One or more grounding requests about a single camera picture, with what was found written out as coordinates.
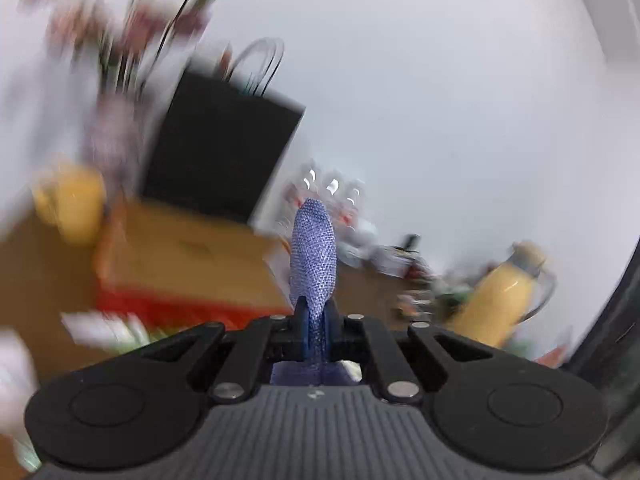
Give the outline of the water bottle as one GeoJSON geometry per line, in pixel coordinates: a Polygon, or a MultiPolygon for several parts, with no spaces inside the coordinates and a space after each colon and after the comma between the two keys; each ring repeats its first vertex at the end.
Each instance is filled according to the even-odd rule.
{"type": "Polygon", "coordinates": [[[319,170],[316,163],[311,160],[299,167],[291,183],[285,192],[284,225],[292,228],[297,211],[308,198],[318,196],[319,170]]]}
{"type": "Polygon", "coordinates": [[[345,226],[356,228],[365,200],[364,183],[360,180],[349,181],[341,201],[341,219],[345,226]]]}
{"type": "Polygon", "coordinates": [[[326,172],[320,181],[319,197],[333,224],[340,218],[343,175],[336,170],[326,172]]]}

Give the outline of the middle water bottle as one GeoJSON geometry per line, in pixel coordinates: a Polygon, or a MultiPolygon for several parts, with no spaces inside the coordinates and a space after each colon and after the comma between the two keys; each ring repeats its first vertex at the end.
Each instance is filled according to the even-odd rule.
{"type": "Polygon", "coordinates": [[[333,224],[340,218],[343,175],[336,170],[326,172],[320,181],[319,197],[333,224]]]}

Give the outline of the purple knitted cloth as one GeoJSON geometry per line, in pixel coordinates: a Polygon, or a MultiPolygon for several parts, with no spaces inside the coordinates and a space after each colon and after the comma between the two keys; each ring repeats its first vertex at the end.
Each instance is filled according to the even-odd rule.
{"type": "Polygon", "coordinates": [[[306,300],[308,351],[302,362],[273,365],[277,386],[352,386],[355,381],[340,362],[326,356],[324,307],[336,280],[336,246],[331,218],[320,200],[308,198],[296,212],[291,237],[290,299],[306,300]]]}

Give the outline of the white wet wipes pack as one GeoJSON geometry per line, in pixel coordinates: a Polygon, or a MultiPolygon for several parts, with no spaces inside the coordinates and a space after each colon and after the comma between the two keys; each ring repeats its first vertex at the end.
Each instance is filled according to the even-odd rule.
{"type": "Polygon", "coordinates": [[[34,361],[20,336],[2,328],[0,337],[0,425],[6,436],[24,429],[26,405],[38,389],[34,361]]]}

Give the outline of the yellow thermos bottle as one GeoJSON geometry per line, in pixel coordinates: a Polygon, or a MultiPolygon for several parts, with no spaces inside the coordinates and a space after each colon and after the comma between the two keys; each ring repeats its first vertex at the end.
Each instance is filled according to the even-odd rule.
{"type": "Polygon", "coordinates": [[[509,258],[490,271],[445,323],[446,330],[501,348],[514,328],[544,310],[555,293],[555,274],[533,242],[514,243],[509,258]]]}

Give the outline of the left water bottle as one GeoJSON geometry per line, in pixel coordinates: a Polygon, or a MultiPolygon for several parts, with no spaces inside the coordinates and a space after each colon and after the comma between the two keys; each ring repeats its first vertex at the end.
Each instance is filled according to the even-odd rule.
{"type": "Polygon", "coordinates": [[[311,160],[299,167],[291,183],[285,192],[284,225],[292,228],[297,211],[308,198],[318,196],[319,170],[316,163],[311,160]]]}

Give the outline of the red cardboard box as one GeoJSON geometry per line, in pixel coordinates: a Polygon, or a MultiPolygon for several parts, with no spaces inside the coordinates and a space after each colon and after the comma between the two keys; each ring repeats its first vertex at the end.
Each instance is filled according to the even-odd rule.
{"type": "Polygon", "coordinates": [[[216,321],[239,330],[292,307],[266,258],[280,240],[153,202],[119,200],[96,246],[100,311],[151,327],[216,321]]]}

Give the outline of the purple ceramic vase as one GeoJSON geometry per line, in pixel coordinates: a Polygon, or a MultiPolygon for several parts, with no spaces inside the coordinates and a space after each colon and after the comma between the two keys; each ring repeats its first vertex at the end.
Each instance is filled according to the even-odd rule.
{"type": "Polygon", "coordinates": [[[134,186],[142,143],[136,100],[126,93],[100,93],[88,122],[85,159],[101,174],[109,202],[134,186]]]}

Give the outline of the black paper bag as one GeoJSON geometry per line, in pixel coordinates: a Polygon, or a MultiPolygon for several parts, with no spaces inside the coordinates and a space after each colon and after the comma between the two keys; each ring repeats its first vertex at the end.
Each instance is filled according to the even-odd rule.
{"type": "Polygon", "coordinates": [[[283,55],[282,40],[259,38],[236,58],[190,59],[146,158],[142,198],[250,221],[304,116],[267,90],[283,55]]]}

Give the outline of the yellow mug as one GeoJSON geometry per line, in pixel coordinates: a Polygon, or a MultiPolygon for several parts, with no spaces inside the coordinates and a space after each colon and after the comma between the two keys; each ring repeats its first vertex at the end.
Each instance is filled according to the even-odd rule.
{"type": "Polygon", "coordinates": [[[92,245],[101,229],[106,189],[96,168],[63,162],[32,184],[38,218],[72,245],[92,245]]]}

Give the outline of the dried pink roses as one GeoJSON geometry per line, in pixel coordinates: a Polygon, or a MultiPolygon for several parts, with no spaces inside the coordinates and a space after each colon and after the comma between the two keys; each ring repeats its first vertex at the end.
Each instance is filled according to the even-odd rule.
{"type": "Polygon", "coordinates": [[[73,60],[96,58],[102,90],[141,96],[175,41],[204,32],[215,0],[20,0],[24,10],[46,6],[46,43],[73,60]]]}

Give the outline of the right water bottle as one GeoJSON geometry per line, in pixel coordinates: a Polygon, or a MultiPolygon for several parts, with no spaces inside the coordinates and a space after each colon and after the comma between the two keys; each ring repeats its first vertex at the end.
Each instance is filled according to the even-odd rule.
{"type": "Polygon", "coordinates": [[[345,226],[356,228],[365,200],[364,183],[360,180],[349,181],[341,201],[341,219],[345,226]]]}

